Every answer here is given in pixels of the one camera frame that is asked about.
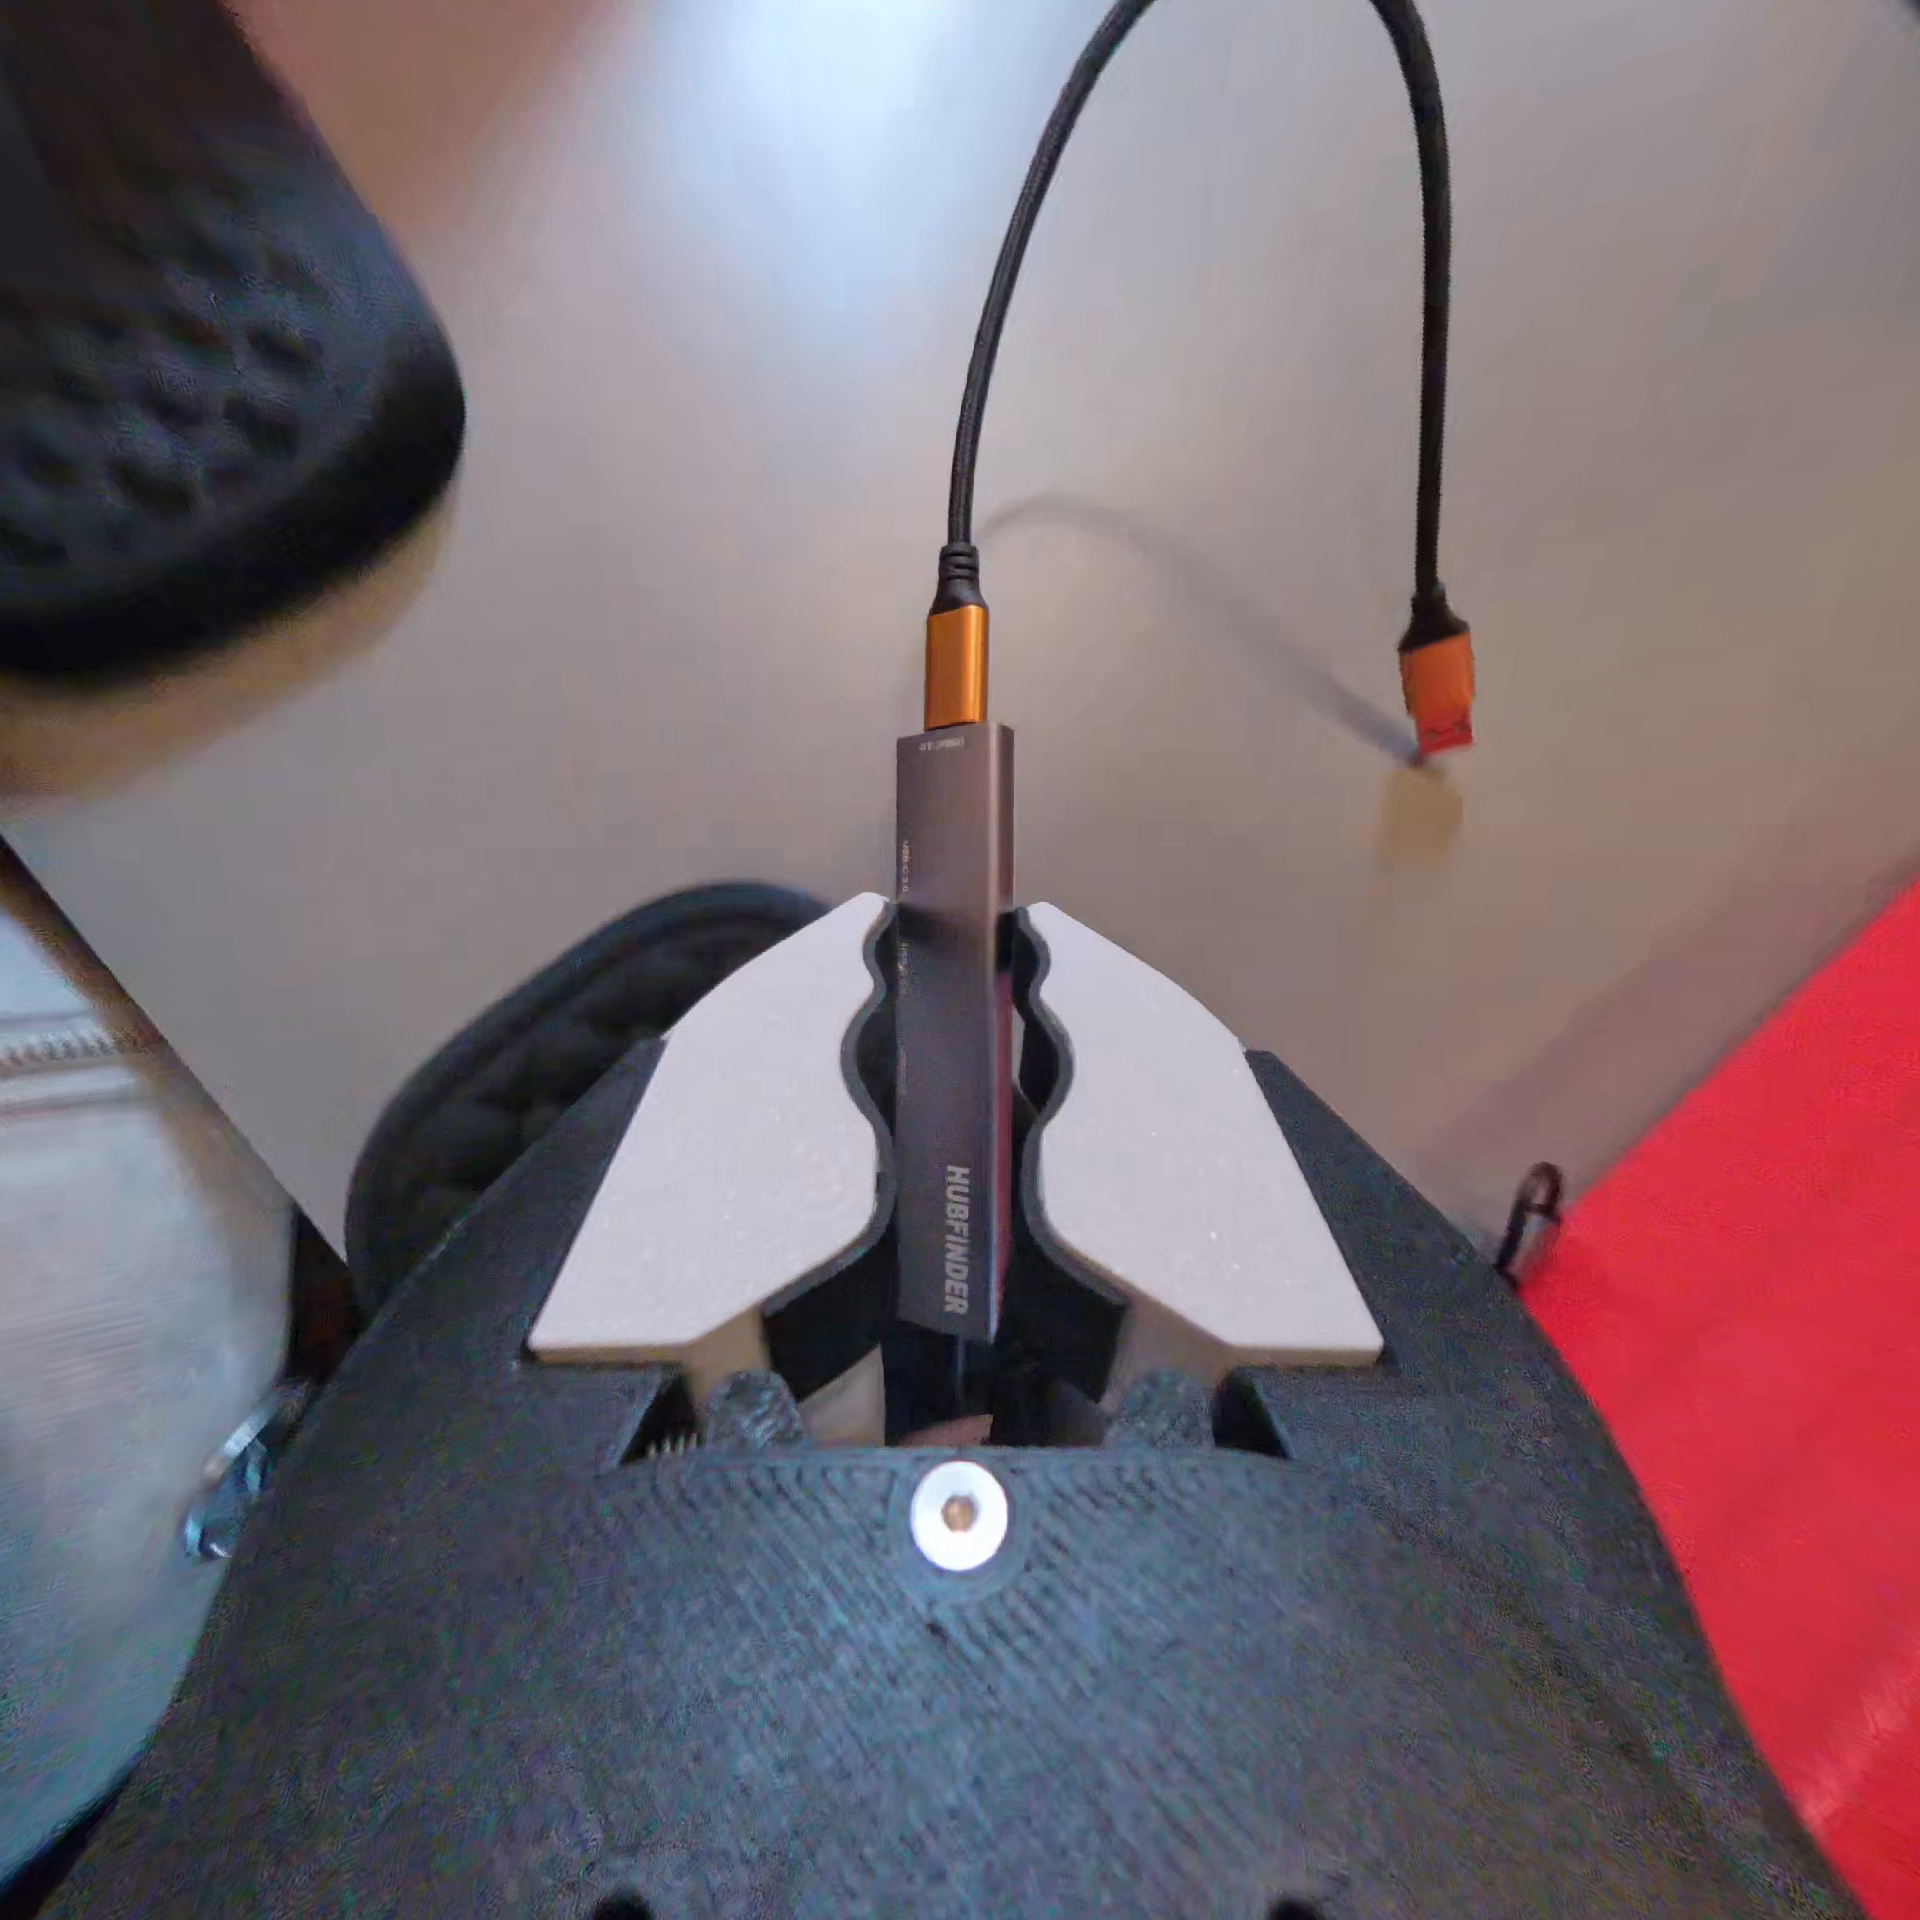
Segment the grey metal usb hub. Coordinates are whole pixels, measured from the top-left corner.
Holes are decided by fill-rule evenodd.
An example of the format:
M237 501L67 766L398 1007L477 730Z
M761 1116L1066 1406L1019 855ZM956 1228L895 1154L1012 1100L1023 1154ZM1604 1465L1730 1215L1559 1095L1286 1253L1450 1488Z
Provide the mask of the grey metal usb hub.
M986 1346L1012 1253L1012 730L895 743L901 1318Z

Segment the person's grey zip hoodie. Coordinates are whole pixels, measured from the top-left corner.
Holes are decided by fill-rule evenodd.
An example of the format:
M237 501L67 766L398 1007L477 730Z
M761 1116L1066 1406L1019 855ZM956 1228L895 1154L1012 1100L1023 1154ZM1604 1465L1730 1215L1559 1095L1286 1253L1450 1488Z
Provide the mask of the person's grey zip hoodie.
M4 850L4 1916L166 1717L347 1266Z

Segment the red plastic bin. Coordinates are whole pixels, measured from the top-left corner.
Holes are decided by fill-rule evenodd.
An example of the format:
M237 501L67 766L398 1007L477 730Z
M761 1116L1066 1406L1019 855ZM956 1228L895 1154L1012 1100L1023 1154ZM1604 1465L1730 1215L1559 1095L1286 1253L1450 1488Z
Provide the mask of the red plastic bin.
M1571 1204L1523 1300L1806 1830L1915 1916L1915 888Z

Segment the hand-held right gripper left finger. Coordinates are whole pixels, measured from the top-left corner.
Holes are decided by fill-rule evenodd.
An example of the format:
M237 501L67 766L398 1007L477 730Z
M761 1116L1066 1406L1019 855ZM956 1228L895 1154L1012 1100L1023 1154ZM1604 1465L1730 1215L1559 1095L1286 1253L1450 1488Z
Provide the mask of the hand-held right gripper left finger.
M893 1212L889 1145L853 1066L889 912L853 895L666 1032L530 1325L533 1359L810 1370L774 1354L768 1313L848 1274Z

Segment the black dimpled cushion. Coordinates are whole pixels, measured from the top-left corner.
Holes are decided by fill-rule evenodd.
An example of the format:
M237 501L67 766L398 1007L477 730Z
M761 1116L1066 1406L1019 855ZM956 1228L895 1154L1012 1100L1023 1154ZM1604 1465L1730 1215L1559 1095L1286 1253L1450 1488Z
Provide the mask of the black dimpled cushion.
M605 924L472 1018L356 1154L345 1262L360 1315L640 1044L824 909L780 883L694 883Z
M460 450L436 309L224 3L4 3L4 678L224 646Z

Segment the black binder clip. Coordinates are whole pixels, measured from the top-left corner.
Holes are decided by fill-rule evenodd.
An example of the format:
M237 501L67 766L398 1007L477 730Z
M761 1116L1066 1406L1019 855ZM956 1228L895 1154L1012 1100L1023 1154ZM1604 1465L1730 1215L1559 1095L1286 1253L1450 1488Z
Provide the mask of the black binder clip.
M1509 1198L1503 1233L1494 1251L1494 1269L1507 1287L1523 1285L1523 1269L1540 1256L1563 1226L1564 1177L1556 1162L1529 1162Z

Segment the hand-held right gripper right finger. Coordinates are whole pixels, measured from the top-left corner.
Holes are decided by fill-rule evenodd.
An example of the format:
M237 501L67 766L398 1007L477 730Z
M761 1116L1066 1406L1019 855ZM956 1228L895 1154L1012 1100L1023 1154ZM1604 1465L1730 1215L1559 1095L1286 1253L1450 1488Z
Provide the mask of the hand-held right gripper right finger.
M1029 1226L1125 1300L1117 1374L1368 1368L1379 1328L1246 1048L1183 986L1053 902L1023 909L1032 1032L1060 1048Z

